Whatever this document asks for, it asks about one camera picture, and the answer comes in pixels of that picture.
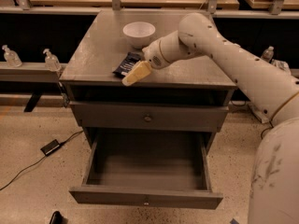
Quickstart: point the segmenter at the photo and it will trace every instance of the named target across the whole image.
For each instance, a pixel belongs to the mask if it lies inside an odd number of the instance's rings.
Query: closed drawer
[[[145,105],[116,103],[71,103],[79,126],[217,132],[227,107]]]
[[[200,133],[101,129],[78,203],[215,209]]]

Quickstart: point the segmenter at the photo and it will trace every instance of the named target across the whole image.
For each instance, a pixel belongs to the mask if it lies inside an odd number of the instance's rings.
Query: clear plastic bottle
[[[2,50],[5,51],[4,58],[10,66],[19,67],[22,62],[16,51],[13,51],[7,47],[7,45],[2,46]]]
[[[271,60],[272,60],[272,58],[273,58],[273,55],[274,55],[274,51],[273,50],[274,50],[274,48],[270,46],[268,49],[266,49],[266,50],[263,51],[263,54],[262,54],[261,58],[264,61],[270,63]]]
[[[46,67],[52,72],[60,71],[62,66],[59,63],[57,56],[50,53],[49,49],[44,49],[43,53],[46,54],[46,58],[45,58]]]

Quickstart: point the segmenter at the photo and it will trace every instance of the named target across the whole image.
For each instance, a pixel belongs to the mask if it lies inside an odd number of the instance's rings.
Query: soap dispenser
[[[52,72],[60,71],[62,66],[59,63],[57,56],[50,53],[49,49],[44,49],[43,53],[46,54],[46,67]]]
[[[9,49],[7,45],[3,45],[2,50],[5,51],[4,58],[10,66],[21,66],[21,60],[16,51]]]

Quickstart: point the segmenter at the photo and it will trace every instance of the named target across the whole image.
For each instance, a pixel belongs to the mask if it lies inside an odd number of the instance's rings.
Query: cabinet
[[[61,82],[92,153],[78,203],[215,209],[206,154],[228,112],[235,84],[208,57],[179,61],[132,87],[112,71],[126,53],[122,27],[156,26],[156,37],[177,29],[187,11],[101,11]]]

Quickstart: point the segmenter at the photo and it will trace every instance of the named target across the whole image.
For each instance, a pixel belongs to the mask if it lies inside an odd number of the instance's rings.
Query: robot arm
[[[131,85],[151,69],[206,55],[272,121],[251,179],[249,224],[299,223],[299,80],[225,39],[205,16],[185,16],[178,30],[154,41],[124,78]]]

